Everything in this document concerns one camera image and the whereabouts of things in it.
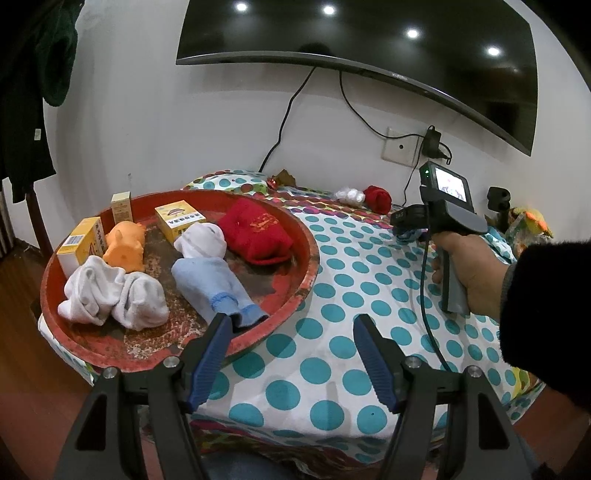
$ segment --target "orange toy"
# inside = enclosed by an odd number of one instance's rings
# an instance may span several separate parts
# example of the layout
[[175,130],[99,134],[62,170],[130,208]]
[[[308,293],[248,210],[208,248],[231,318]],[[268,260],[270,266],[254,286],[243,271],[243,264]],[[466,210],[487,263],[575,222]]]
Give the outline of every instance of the orange toy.
[[140,223],[119,222],[107,234],[107,251],[103,260],[111,267],[121,267],[126,273],[144,271],[146,227]]

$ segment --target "display screen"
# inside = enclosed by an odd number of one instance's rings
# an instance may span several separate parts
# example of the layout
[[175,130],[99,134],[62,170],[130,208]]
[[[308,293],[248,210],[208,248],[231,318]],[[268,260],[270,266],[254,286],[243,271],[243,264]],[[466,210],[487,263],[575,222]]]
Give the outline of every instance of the display screen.
[[[395,83],[531,154],[534,43],[529,24],[504,0],[190,0],[177,64],[250,61]],[[274,88],[297,88],[281,81],[269,79]],[[385,105],[395,105],[392,98]]]
[[435,169],[435,176],[437,177],[437,187],[439,190],[448,193],[463,202],[466,201],[466,190],[464,189],[464,182],[462,182],[462,179],[459,179],[440,168]]

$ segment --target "camera screen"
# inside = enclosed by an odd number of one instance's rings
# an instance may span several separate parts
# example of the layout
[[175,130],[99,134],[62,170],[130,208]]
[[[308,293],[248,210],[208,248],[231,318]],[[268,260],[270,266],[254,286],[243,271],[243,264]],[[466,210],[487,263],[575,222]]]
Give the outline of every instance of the camera screen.
[[437,186],[442,192],[448,193],[461,201],[466,201],[466,191],[464,190],[464,182],[462,179],[454,177],[445,170],[439,168],[435,169],[437,177]]

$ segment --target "white wall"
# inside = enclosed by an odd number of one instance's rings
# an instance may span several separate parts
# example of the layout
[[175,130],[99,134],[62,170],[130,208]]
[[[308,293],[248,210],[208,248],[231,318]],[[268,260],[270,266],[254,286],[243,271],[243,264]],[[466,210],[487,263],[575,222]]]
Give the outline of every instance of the white wall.
[[[519,0],[538,62],[538,120],[531,158],[431,100],[345,74],[350,100],[376,128],[420,132],[434,124],[485,211],[492,184],[514,206],[536,207],[559,238],[591,236],[591,93],[550,30]],[[277,138],[308,68],[278,64],[176,66],[187,0],[87,0],[70,92],[46,106],[58,175],[35,185],[57,245],[115,192],[176,189],[221,168],[257,169]],[[336,190],[377,184],[402,201],[408,167],[380,159],[382,142],[347,109],[335,71],[317,69],[292,108],[265,171],[287,168],[305,186]],[[419,202],[418,175],[408,189]],[[36,244],[25,205],[9,205],[17,236]]]

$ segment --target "wall outlet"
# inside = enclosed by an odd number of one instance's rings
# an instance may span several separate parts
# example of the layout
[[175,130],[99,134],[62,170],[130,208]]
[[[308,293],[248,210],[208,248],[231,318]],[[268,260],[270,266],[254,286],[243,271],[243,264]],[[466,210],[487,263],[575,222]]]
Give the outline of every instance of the wall outlet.
[[[388,127],[386,133],[389,137],[400,137],[402,134]],[[398,140],[385,140],[384,149],[382,150],[382,158],[386,161],[394,163],[400,163],[407,167],[414,167],[415,162],[415,151],[418,148],[417,141],[421,140],[419,137],[405,137]]]

